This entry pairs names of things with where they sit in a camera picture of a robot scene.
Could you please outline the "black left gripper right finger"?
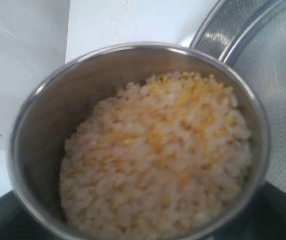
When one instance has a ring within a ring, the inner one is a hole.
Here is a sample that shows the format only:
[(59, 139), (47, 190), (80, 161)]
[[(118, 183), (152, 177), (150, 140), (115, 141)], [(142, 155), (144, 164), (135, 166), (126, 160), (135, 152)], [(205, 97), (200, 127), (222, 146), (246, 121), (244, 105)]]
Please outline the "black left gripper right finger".
[(242, 230), (244, 240), (286, 240), (286, 193), (266, 183)]

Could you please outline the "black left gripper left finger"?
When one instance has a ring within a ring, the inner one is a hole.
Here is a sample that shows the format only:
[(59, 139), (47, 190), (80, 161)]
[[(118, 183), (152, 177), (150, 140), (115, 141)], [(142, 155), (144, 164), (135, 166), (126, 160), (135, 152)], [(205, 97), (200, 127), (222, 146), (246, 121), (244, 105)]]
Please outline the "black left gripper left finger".
[(57, 240), (22, 207), (12, 191), (0, 197), (0, 240)]

